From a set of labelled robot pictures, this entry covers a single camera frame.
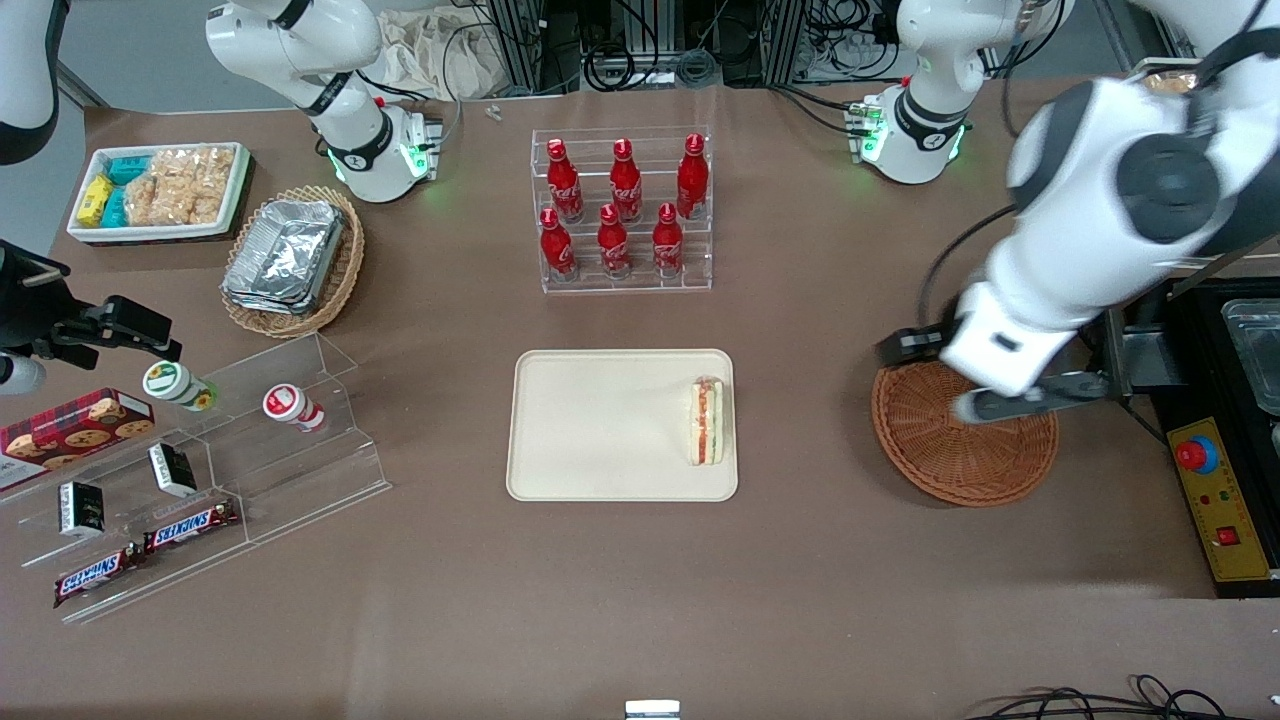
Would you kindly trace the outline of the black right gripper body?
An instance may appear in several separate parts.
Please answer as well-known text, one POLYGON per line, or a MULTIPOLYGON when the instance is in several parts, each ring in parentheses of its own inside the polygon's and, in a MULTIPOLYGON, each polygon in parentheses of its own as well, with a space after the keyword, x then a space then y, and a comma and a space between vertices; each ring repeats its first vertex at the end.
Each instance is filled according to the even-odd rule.
POLYGON ((76 318, 70 268, 1 242, 1 347, 23 348, 76 318))

